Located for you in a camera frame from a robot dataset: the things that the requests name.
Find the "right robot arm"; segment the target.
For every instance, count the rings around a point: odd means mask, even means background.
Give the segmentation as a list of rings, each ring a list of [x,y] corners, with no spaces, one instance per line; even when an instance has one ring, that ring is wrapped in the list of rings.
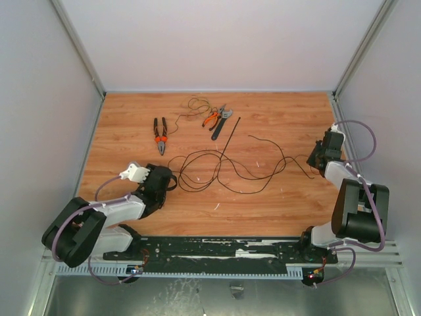
[[[306,262],[348,244],[372,252],[385,247],[389,188],[367,181],[341,158],[344,141],[345,134],[332,126],[307,159],[310,167],[338,189],[338,196],[331,221],[308,227],[300,237],[297,251]]]

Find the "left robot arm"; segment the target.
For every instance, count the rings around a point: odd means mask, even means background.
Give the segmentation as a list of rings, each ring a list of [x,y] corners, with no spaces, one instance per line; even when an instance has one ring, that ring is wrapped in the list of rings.
[[[51,250],[53,259],[74,268],[91,256],[118,252],[126,259],[137,258],[141,243],[121,224],[140,220],[161,209],[167,192],[175,189],[176,176],[168,167],[131,162],[125,171],[108,180],[129,180],[138,187],[120,198],[93,201],[72,198],[48,226],[41,243]]]

